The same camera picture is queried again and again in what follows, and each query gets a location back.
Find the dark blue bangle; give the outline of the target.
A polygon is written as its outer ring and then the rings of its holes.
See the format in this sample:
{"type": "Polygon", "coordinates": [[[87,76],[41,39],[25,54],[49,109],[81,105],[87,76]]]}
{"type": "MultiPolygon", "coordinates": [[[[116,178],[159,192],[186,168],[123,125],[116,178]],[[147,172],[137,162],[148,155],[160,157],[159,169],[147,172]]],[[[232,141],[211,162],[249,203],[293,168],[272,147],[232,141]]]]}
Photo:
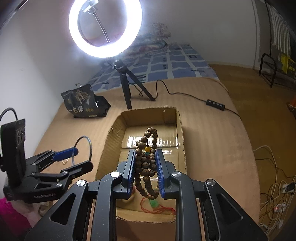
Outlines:
{"type": "Polygon", "coordinates": [[[92,161],[92,154],[93,154],[93,147],[92,147],[92,141],[90,137],[88,136],[81,136],[77,139],[77,141],[74,144],[73,150],[72,150],[72,156],[71,156],[71,164],[72,166],[75,166],[75,157],[79,155],[80,153],[86,155],[86,149],[82,147],[82,140],[85,140],[88,143],[88,149],[89,149],[89,154],[88,158],[86,159],[88,162],[92,161]]]}

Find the red string jade pendant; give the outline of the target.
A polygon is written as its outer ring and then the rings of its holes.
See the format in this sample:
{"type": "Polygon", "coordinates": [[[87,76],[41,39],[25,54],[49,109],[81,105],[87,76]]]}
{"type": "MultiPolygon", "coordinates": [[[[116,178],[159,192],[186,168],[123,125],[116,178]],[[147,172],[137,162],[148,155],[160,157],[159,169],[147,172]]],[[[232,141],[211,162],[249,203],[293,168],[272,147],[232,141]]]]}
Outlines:
{"type": "Polygon", "coordinates": [[[142,200],[140,201],[140,209],[143,212],[150,213],[150,214],[169,213],[171,215],[176,215],[176,210],[174,208],[163,206],[163,205],[159,204],[159,202],[156,199],[150,200],[147,198],[142,198],[142,200]],[[144,207],[145,202],[148,202],[150,204],[151,209],[144,207]]]}

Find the open cardboard box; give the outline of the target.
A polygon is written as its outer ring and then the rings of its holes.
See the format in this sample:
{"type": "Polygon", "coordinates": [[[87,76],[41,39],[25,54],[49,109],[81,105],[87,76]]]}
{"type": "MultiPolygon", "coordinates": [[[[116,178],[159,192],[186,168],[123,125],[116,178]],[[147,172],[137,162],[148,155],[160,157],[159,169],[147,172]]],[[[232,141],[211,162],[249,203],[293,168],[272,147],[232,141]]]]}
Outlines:
{"type": "MultiPolygon", "coordinates": [[[[122,112],[113,122],[98,161],[96,179],[115,171],[118,164],[127,160],[129,150],[142,148],[142,157],[135,158],[137,170],[155,170],[156,150],[163,151],[166,161],[186,173],[186,156],[181,118],[174,107],[142,108],[122,112]]],[[[140,209],[144,198],[136,188],[128,200],[117,200],[116,217],[129,222],[173,222],[175,215],[150,214],[140,209]]],[[[156,199],[159,204],[176,209],[174,200],[156,199]]]]}

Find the black snack bag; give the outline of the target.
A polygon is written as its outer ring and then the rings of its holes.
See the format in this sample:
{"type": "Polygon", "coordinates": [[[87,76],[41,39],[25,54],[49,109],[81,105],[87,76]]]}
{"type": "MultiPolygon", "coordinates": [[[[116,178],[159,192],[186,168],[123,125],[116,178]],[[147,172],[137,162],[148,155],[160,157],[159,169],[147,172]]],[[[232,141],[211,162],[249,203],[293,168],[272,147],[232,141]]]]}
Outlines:
{"type": "Polygon", "coordinates": [[[61,93],[65,108],[75,118],[105,117],[111,108],[105,97],[95,95],[90,84],[61,93]]]}

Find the black tripod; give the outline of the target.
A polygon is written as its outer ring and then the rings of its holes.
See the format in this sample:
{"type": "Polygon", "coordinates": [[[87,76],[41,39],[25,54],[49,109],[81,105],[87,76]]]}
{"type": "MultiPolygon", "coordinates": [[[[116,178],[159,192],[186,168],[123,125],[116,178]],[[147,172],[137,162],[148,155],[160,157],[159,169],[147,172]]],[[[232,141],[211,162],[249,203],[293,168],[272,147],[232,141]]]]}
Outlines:
{"type": "Polygon", "coordinates": [[[132,109],[132,94],[130,92],[130,85],[133,85],[141,94],[145,94],[151,101],[156,101],[150,92],[144,87],[139,79],[128,69],[127,65],[121,59],[115,59],[111,64],[112,68],[119,73],[122,91],[125,97],[127,109],[132,109]]]}

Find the folded floral quilt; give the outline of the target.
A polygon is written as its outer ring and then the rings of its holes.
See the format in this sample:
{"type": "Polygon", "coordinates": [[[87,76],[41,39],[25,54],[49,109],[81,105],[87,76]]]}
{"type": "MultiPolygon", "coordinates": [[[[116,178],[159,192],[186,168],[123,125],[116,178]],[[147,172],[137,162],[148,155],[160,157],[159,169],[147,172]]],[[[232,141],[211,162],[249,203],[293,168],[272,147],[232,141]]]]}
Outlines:
{"type": "Polygon", "coordinates": [[[150,23],[141,26],[134,42],[122,54],[122,57],[135,57],[162,50],[170,44],[171,32],[163,23],[150,23]]]}

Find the black clothes rack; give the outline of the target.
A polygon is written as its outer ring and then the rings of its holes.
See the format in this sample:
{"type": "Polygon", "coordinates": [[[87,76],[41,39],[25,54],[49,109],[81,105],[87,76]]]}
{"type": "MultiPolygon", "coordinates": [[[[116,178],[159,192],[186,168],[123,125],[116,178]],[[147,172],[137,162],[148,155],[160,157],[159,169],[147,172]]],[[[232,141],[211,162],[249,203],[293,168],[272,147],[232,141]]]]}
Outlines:
{"type": "Polygon", "coordinates": [[[264,1],[269,26],[269,51],[260,59],[259,76],[264,78],[269,87],[279,85],[295,90],[295,78],[291,78],[279,69],[279,54],[285,54],[293,61],[292,39],[295,37],[286,19],[278,12],[272,1],[264,1]]]}

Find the yellow box on rack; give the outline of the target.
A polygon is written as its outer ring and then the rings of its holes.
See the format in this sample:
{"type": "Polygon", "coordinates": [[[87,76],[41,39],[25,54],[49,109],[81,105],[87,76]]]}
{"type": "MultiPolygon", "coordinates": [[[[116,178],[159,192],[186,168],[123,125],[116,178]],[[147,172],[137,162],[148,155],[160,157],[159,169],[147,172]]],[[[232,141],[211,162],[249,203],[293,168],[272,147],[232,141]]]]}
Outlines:
{"type": "Polygon", "coordinates": [[[295,61],[285,54],[279,54],[279,69],[291,78],[295,78],[295,61]]]}

